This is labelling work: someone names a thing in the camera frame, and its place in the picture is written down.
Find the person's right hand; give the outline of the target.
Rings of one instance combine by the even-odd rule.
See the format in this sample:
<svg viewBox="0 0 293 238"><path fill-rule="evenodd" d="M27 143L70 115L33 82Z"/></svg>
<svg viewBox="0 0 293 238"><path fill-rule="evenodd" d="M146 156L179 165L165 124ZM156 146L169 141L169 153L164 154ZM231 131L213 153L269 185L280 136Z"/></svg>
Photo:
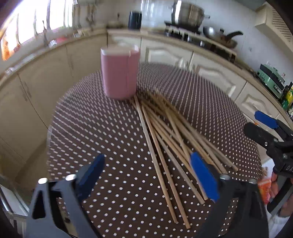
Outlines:
<svg viewBox="0 0 293 238"><path fill-rule="evenodd" d="M271 197L267 205L268 212L274 216L288 217L292 214L292 178L285 178L272 173L271 187L269 190Z"/></svg>

